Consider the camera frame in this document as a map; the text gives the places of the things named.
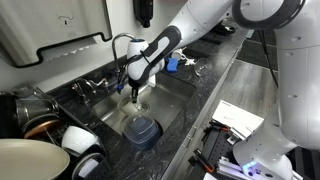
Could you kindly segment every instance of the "faucet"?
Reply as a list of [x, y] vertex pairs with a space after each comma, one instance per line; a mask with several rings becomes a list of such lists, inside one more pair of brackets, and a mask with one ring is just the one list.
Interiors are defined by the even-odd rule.
[[130, 39], [135, 39], [135, 37], [129, 33], [121, 33], [121, 34], [117, 35], [116, 37], [114, 37], [112, 40], [112, 51], [113, 51], [114, 65], [116, 68], [117, 76], [120, 74], [120, 67], [119, 67], [118, 57], [117, 57], [117, 52], [116, 52], [116, 41], [121, 37], [128, 37]]
[[117, 91], [118, 91], [119, 94], [121, 94], [121, 91], [123, 89], [123, 82], [127, 77], [127, 76], [122, 77], [123, 74], [124, 74], [124, 71], [125, 71], [125, 65], [120, 68], [119, 63], [118, 63], [117, 52], [116, 52], [116, 41], [120, 37], [128, 37], [130, 39], [135, 39], [135, 37], [133, 35], [131, 35], [131, 34], [121, 33], [121, 34], [117, 35], [112, 41], [112, 51], [113, 51], [113, 57], [114, 57], [114, 65], [115, 65], [115, 68], [116, 68], [115, 72], [116, 72], [117, 81], [118, 81]]
[[108, 88], [109, 86], [109, 83], [107, 81], [106, 78], [102, 78], [100, 82], [98, 83], [95, 83], [94, 81], [92, 80], [86, 80], [84, 78], [77, 78], [76, 79], [76, 83], [72, 85], [72, 89], [75, 90], [78, 95], [80, 96], [81, 98], [81, 101], [84, 103], [84, 104], [88, 104], [90, 102], [90, 99], [87, 97], [87, 95], [83, 92], [79, 82], [82, 81], [84, 82], [86, 85], [88, 85], [91, 89], [92, 89], [92, 93], [94, 94], [97, 94], [97, 88], [102, 86], [104, 88]]
[[104, 88], [107, 88], [107, 87], [109, 86], [109, 83], [108, 83], [108, 81], [107, 81], [106, 78], [102, 78], [101, 81], [98, 82], [98, 83], [95, 83], [95, 82], [93, 82], [92, 80], [86, 80], [86, 79], [84, 79], [84, 78], [77, 78], [77, 79], [76, 79], [76, 83], [78, 83], [78, 82], [80, 82], [80, 81], [82, 81], [82, 82], [84, 82], [86, 85], [88, 85], [88, 86], [92, 89], [92, 92], [93, 92], [94, 94], [97, 94], [97, 88], [98, 88], [99, 86], [102, 86], [102, 87], [104, 87]]

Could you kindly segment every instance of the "bowl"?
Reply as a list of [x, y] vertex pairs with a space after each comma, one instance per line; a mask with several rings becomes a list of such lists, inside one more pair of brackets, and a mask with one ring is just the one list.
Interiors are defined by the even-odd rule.
[[72, 180], [83, 180], [103, 161], [100, 153], [91, 153], [83, 157], [72, 173]]
[[99, 145], [98, 138], [76, 126], [69, 126], [62, 137], [61, 147], [73, 156], [79, 157], [90, 146]]

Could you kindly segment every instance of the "soap dispenser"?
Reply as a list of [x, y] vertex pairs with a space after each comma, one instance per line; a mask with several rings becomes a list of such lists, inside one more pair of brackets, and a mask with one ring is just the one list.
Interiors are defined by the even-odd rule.
[[144, 28], [150, 27], [153, 18], [153, 0], [133, 0], [135, 17]]

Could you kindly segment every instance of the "beige plate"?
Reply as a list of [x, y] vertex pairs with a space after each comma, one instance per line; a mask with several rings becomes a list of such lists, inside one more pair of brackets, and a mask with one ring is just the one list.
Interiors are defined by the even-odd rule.
[[0, 179], [54, 179], [68, 166], [70, 157], [62, 148], [42, 141], [0, 140]]

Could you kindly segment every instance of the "blue object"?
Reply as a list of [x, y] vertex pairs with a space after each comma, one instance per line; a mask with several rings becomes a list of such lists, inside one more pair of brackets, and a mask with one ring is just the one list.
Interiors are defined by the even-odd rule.
[[248, 168], [250, 168], [251, 166], [254, 166], [254, 165], [256, 165], [256, 164], [257, 164], [257, 162], [252, 161], [252, 162], [244, 165], [244, 166], [243, 166], [243, 169], [248, 169]]
[[123, 88], [124, 88], [124, 87], [123, 87], [122, 84], [118, 84], [118, 85], [117, 85], [117, 90], [118, 90], [118, 93], [119, 93], [119, 94], [121, 94], [121, 91], [122, 91]]
[[169, 58], [169, 63], [167, 65], [168, 72], [177, 72], [178, 59], [177, 58]]

